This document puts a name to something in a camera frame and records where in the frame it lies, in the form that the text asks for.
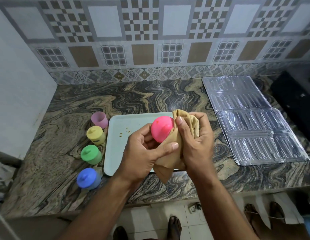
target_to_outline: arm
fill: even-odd
[[[198,198],[215,240],[259,239],[244,219],[231,195],[219,181],[212,161],[214,135],[205,113],[190,113],[199,119],[199,137],[194,139],[182,117],[176,118],[184,148],[186,171],[196,187]]]
[[[106,239],[129,196],[149,174],[154,162],[178,148],[176,142],[158,146],[147,124],[128,139],[121,164],[59,240]]]

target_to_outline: foot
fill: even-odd
[[[179,240],[181,238],[182,226],[176,216],[171,216],[168,221],[167,240]]]
[[[118,226],[113,234],[113,240],[129,240],[127,233],[122,226]]]

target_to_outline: green cup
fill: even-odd
[[[102,160],[102,153],[95,145],[85,146],[81,153],[80,157],[87,163],[91,165],[96,165]]]

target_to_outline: hand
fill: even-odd
[[[217,179],[212,161],[214,153],[214,135],[206,113],[190,112],[199,119],[199,137],[194,139],[184,120],[178,116],[175,121],[183,139],[183,155],[186,171],[194,181],[195,177]]]
[[[139,184],[149,174],[157,159],[178,149],[177,142],[159,145],[151,134],[151,125],[149,123],[129,136],[116,171],[117,175],[131,184]]]

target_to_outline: fingernail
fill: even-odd
[[[172,147],[174,150],[176,150],[178,148],[178,143],[176,142],[176,143],[172,144]]]
[[[181,116],[178,116],[177,118],[176,118],[176,124],[178,124],[178,125],[180,125],[181,123],[183,123],[183,119],[182,119],[182,117]]]

